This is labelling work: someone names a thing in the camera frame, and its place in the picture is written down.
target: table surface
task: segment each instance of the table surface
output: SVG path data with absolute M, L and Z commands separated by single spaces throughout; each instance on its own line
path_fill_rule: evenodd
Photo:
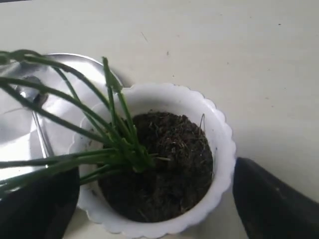
M 319 201 L 318 9 L 317 0 L 0 3 L 1 49 L 107 56 L 127 84 L 200 91 L 226 114 L 237 155 Z M 65 238 L 124 237 L 77 211 Z M 199 238 L 247 238 L 231 191 L 205 222 L 166 237 Z

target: potted plant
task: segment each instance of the potted plant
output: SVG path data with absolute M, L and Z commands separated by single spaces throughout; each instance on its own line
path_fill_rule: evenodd
M 2 195 L 41 177 L 79 167 L 78 206 L 90 220 L 111 233 L 159 238 L 202 221 L 230 186 L 235 165 L 232 131 L 223 113 L 199 92 L 173 84 L 122 89 L 103 58 L 106 98 L 80 72 L 36 52 L 0 52 L 0 63 L 12 60 L 44 64 L 57 71 L 72 95 L 5 77 L 0 77 L 0 87 L 75 135 L 66 155 L 2 162 L 2 167 L 47 165 L 0 181 Z M 101 102 L 92 109 L 84 105 L 63 72 L 83 81 Z M 79 107 L 85 115 L 81 125 L 26 101 L 12 84 L 36 88 Z

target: white pot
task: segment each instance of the white pot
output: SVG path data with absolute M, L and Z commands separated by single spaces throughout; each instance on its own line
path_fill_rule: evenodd
M 223 192 L 230 184 L 235 166 L 236 146 L 232 140 L 232 130 L 225 122 L 224 114 L 217 110 L 215 104 L 199 93 L 187 87 L 173 84 L 142 84 L 131 88 L 124 88 L 128 107 L 133 116 L 153 112 L 169 112 L 175 115 L 186 115 L 190 121 L 205 127 L 205 134 L 214 158 L 213 181 L 205 197 L 185 214 L 159 223 L 138 223 L 128 220 L 115 212 L 105 201 L 97 183 L 81 186 L 78 207 L 85 210 L 89 219 L 102 226 L 111 233 L 123 234 L 129 238 L 160 238 L 165 234 L 177 234 L 191 225 L 201 222 L 209 212 L 218 205 Z M 119 114 L 123 115 L 116 99 Z M 110 114 L 102 104 L 94 107 L 94 111 L 106 120 Z M 83 119 L 81 126 L 91 129 L 87 119 Z M 70 152 L 79 152 L 101 147 L 90 142 L 78 134 Z M 80 167 L 83 176 L 91 172 L 91 166 Z

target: white plastic pot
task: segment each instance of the white plastic pot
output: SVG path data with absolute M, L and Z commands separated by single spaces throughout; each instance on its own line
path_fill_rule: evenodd
M 221 200 L 222 194 L 229 188 L 235 166 L 236 146 L 232 140 L 232 130 L 225 122 L 224 114 L 217 110 L 215 104 L 199 93 L 187 87 L 173 84 L 143 84 L 123 89 L 128 107 L 133 116 L 153 112 L 169 112 L 186 115 L 190 121 L 201 124 L 214 158 L 213 181 L 205 197 L 185 214 L 159 223 L 138 223 L 128 220 L 115 212 L 105 201 L 97 183 L 81 186 L 78 207 L 85 210 L 89 219 L 101 224 L 108 232 L 123 234 L 129 238 L 160 238 L 165 234 L 177 234 L 191 225 L 205 219 Z M 116 107 L 123 115 L 119 102 Z M 106 120 L 110 120 L 107 109 L 98 104 L 94 111 Z M 81 126 L 91 129 L 90 123 L 83 119 Z M 100 148 L 101 145 L 78 134 L 70 152 L 79 152 Z M 91 166 L 80 167 L 80 174 L 91 172 Z

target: spoon handle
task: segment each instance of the spoon handle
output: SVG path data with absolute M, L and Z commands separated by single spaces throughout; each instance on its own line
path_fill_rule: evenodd
M 32 111 L 32 117 L 35 123 L 36 131 L 38 133 L 39 141 L 40 141 L 40 147 L 42 151 L 42 155 L 44 158 L 53 156 L 53 150 L 51 147 L 51 144 L 48 141 L 48 138 L 44 134 L 42 127 L 39 123 L 39 117 L 36 112 Z

